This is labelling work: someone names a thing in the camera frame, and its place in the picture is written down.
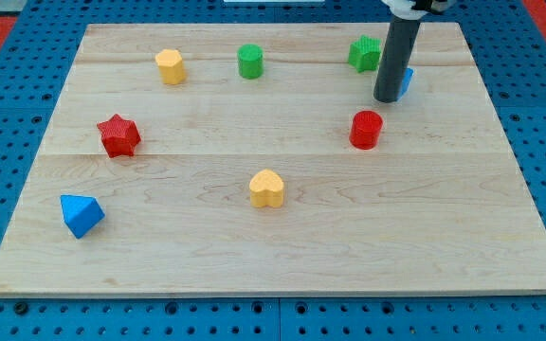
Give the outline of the white rod mount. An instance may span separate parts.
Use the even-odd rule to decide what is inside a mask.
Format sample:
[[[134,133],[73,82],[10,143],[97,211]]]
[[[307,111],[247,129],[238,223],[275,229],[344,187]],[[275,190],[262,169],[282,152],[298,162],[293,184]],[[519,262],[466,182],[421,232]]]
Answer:
[[[443,14],[456,0],[382,0],[382,3],[398,18],[420,20],[427,14]]]

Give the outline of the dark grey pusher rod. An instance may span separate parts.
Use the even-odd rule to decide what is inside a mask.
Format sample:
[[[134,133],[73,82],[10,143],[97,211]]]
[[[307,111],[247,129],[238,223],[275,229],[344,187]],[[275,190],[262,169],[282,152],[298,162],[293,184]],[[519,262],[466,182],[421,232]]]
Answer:
[[[399,99],[420,24],[419,19],[392,16],[373,88],[377,101],[390,103]]]

